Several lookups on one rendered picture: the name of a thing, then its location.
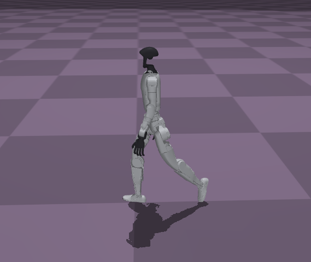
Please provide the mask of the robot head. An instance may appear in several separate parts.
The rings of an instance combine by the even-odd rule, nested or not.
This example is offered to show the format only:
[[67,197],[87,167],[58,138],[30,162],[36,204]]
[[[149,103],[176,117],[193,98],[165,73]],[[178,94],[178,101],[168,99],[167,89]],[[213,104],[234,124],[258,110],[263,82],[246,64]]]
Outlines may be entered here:
[[152,59],[153,57],[159,55],[158,51],[154,47],[145,47],[141,49],[139,53],[143,56],[143,68],[147,68],[147,72],[145,72],[145,74],[149,73],[148,70],[151,70],[151,73],[158,73],[154,68],[154,65],[146,64],[147,58]]

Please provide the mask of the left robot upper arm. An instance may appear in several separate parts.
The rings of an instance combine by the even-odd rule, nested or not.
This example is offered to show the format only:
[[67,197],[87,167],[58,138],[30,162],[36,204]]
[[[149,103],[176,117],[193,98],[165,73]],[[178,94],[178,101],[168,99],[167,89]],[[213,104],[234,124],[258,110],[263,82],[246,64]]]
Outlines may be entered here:
[[148,76],[146,80],[146,87],[148,89],[148,100],[149,104],[145,106],[145,111],[147,112],[148,105],[152,104],[155,106],[156,110],[156,100],[157,100],[157,78],[155,76]]

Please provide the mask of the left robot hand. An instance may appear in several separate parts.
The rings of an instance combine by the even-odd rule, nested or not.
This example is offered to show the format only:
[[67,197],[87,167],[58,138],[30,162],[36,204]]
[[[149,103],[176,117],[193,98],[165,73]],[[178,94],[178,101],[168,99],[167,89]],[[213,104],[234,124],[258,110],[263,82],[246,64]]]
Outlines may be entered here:
[[[139,136],[138,134],[138,139],[133,143],[132,148],[134,148],[134,154],[140,155],[140,156],[145,156],[144,155],[144,140],[146,139],[147,132],[145,132],[144,137]],[[142,155],[141,155],[141,148],[142,148]],[[137,150],[136,150],[137,149]],[[138,154],[139,150],[139,154]]]

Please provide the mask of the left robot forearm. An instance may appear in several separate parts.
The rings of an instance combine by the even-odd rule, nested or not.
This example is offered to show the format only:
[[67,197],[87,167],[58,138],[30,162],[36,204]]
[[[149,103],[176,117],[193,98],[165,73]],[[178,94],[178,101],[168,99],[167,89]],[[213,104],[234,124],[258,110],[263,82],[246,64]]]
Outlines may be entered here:
[[150,104],[147,107],[147,112],[144,114],[143,123],[140,125],[139,136],[144,137],[145,132],[148,132],[151,120],[155,115],[155,106]]

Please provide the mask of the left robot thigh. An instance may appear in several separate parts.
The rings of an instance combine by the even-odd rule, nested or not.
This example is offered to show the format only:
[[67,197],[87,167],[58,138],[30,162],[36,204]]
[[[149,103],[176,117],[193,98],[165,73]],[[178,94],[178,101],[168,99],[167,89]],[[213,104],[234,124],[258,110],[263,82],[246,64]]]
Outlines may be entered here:
[[162,159],[174,170],[179,171],[178,162],[182,159],[176,159],[173,147],[168,140],[171,136],[169,130],[163,126],[157,126],[157,131],[154,133],[156,146]]

